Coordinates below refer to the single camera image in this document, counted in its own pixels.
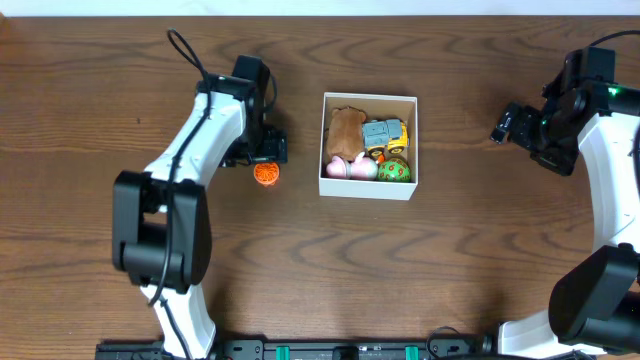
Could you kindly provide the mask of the orange lattice ball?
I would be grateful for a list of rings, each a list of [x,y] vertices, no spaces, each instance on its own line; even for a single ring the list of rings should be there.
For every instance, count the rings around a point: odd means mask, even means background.
[[[280,168],[277,163],[256,164],[253,170],[254,179],[261,185],[273,186],[280,178]]]

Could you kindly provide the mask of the brown plush toy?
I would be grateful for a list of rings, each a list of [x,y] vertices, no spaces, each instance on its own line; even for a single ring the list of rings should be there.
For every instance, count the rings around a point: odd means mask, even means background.
[[[359,109],[334,108],[325,140],[326,155],[354,161],[364,150],[362,126],[365,120],[366,114]]]

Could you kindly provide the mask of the pink white duck toy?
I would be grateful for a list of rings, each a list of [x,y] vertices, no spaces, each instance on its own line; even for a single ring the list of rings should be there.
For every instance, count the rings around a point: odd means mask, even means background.
[[[326,166],[326,174],[333,179],[374,181],[378,175],[378,168],[375,160],[361,152],[353,161],[333,156]]]

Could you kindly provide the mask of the green numbered dice ball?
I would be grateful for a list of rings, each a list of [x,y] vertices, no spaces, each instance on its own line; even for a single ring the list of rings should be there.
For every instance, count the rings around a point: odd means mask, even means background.
[[[390,158],[379,164],[376,180],[409,183],[411,181],[411,169],[401,158]]]

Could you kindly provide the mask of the yellow grey toy truck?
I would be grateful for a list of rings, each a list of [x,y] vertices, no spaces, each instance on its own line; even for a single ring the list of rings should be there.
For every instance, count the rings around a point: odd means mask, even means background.
[[[400,119],[366,122],[362,125],[362,136],[366,151],[373,158],[385,152],[400,154],[409,147],[407,126]]]

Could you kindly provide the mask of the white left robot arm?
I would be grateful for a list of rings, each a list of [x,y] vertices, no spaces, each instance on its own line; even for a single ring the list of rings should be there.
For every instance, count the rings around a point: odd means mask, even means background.
[[[198,83],[191,114],[143,171],[114,182],[112,260],[157,315],[163,338],[100,344],[98,359],[207,359],[216,337],[202,280],[212,248],[207,187],[219,168],[286,159],[286,136],[265,124],[271,75],[213,76]]]

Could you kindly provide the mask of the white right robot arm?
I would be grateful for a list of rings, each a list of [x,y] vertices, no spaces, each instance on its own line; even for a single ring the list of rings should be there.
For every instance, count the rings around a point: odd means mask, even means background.
[[[639,350],[639,93],[590,82],[551,93],[543,110],[513,104],[491,135],[568,176],[587,167],[592,253],[554,286],[547,309],[499,327],[497,353],[545,359]]]

